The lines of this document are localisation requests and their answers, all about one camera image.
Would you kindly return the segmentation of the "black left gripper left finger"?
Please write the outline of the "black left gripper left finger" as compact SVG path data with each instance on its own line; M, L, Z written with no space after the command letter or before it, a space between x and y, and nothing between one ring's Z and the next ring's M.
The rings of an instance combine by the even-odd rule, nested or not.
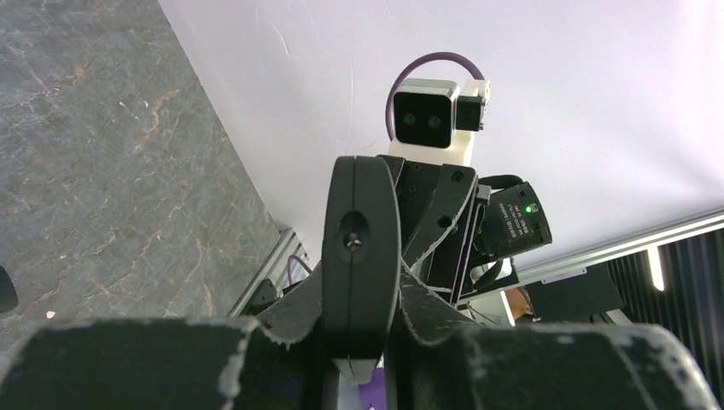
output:
M320 409L321 272L257 316L76 319L36 332L4 409Z

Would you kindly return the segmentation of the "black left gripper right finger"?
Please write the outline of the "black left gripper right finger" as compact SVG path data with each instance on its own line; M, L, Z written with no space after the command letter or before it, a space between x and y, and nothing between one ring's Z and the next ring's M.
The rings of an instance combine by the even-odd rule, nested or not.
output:
M405 265L390 331L393 409L716 409L689 351L657 325L486 327Z

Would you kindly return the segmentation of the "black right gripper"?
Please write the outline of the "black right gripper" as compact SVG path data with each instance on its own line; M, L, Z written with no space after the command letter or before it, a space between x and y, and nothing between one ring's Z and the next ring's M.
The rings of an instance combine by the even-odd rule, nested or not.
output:
M380 157L397 194L403 271L446 302L457 302L481 207L476 201L476 171L460 165Z

